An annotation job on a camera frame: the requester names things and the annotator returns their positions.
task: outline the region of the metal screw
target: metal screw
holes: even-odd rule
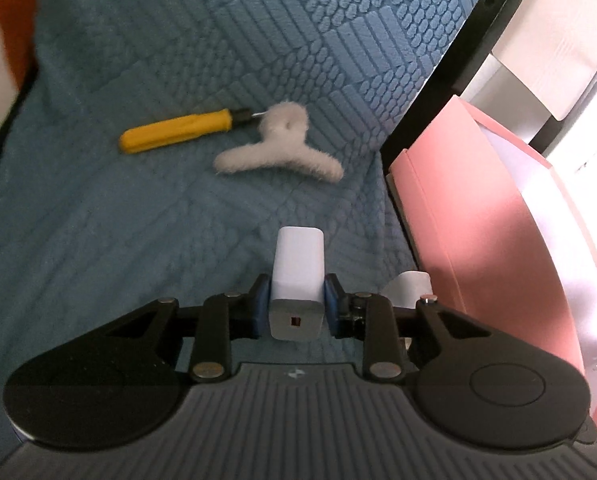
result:
[[[201,379],[216,379],[225,373],[225,369],[220,363],[204,361],[195,364],[192,372],[196,377],[200,377]]]
[[[399,365],[388,361],[379,361],[369,367],[369,373],[376,379],[393,379],[398,377],[402,371]]]
[[[425,304],[436,303],[438,301],[438,296],[436,294],[423,294],[421,296],[421,301]]]

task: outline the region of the white power adapter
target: white power adapter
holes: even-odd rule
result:
[[[318,338],[325,315],[324,283],[323,232],[313,227],[281,228],[268,314],[273,338],[284,341]]]

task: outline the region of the textured blue fabric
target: textured blue fabric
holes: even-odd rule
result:
[[[158,296],[196,304],[270,272],[283,225],[377,290],[413,260],[378,149],[476,0],[40,0],[38,81],[0,164],[0,399],[21,362]],[[223,107],[307,105],[345,178],[216,175],[254,128],[120,155],[127,128]],[[358,346],[236,342],[238,360],[356,360]],[[0,400],[0,458],[16,444]]]

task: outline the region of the yellow screwdriver handle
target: yellow screwdriver handle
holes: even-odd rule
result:
[[[125,153],[138,153],[231,129],[232,114],[225,108],[219,112],[188,115],[131,128],[120,136],[118,145]]]

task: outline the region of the yellow screwdriver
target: yellow screwdriver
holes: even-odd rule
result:
[[[251,123],[264,115],[265,112],[252,113],[249,108],[240,110],[225,108],[219,112],[187,115],[131,128],[120,136],[118,145],[125,153],[144,152],[215,132],[227,132],[237,126]]]

